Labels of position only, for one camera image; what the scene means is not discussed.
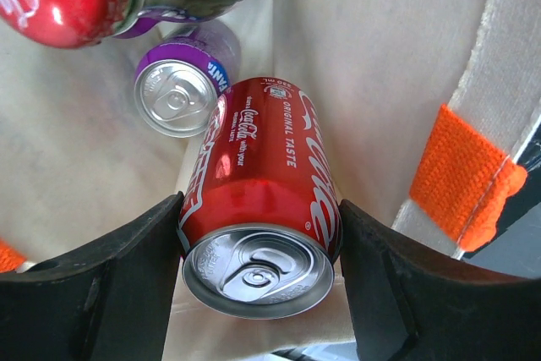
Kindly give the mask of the purple Fanta can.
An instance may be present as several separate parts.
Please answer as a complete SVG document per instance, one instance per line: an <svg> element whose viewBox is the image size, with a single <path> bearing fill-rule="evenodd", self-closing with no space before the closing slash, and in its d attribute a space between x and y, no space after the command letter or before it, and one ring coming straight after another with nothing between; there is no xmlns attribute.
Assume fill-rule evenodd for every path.
<svg viewBox="0 0 541 361"><path fill-rule="evenodd" d="M215 19L224 14L223 11L211 12L209 15L188 14L179 8L148 8L136 15L133 21L127 23L112 36L119 39L130 39L142 36L161 22L170 23L199 23Z"/></svg>
<svg viewBox="0 0 541 361"><path fill-rule="evenodd" d="M187 138L205 131L219 96L238 79L241 44L218 19L181 25L139 61L134 102L157 132Z"/></svg>

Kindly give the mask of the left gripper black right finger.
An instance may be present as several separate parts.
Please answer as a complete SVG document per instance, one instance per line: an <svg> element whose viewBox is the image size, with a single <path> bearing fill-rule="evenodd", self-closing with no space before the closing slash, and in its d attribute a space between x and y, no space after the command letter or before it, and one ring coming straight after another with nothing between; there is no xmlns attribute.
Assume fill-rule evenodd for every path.
<svg viewBox="0 0 541 361"><path fill-rule="evenodd" d="M339 205L361 360L538 360L540 281L454 260Z"/></svg>

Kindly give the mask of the red Coke can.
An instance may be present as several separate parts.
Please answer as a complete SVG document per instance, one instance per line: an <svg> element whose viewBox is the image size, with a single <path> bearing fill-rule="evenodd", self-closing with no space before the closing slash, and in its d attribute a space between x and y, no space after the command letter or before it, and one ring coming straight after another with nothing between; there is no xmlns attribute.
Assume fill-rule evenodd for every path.
<svg viewBox="0 0 541 361"><path fill-rule="evenodd" d="M222 313L280 319L327 296L342 220L317 112L304 91L256 77L219 97L178 236L186 286Z"/></svg>

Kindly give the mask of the canvas bag with orange handles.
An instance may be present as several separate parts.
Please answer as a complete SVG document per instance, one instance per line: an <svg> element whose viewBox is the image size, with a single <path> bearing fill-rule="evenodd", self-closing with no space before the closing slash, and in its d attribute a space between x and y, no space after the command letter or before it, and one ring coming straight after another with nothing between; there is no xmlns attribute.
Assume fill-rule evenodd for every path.
<svg viewBox="0 0 541 361"><path fill-rule="evenodd" d="M243 0L218 17L241 42L241 79L309 96L338 209L459 261L494 236L540 125L540 0ZM184 200L208 125L191 141L158 134L132 87L171 28L64 49L1 17L1 241L23 256L9 272ZM313 308L247 319L200 302L179 267L160 360L356 341L342 271Z"/></svg>

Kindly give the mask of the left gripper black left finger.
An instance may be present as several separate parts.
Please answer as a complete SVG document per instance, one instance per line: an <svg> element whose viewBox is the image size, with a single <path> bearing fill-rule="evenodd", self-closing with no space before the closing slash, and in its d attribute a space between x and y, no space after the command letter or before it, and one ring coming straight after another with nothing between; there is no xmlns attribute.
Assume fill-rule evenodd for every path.
<svg viewBox="0 0 541 361"><path fill-rule="evenodd" d="M160 360L183 195L29 270L1 275L3 360Z"/></svg>

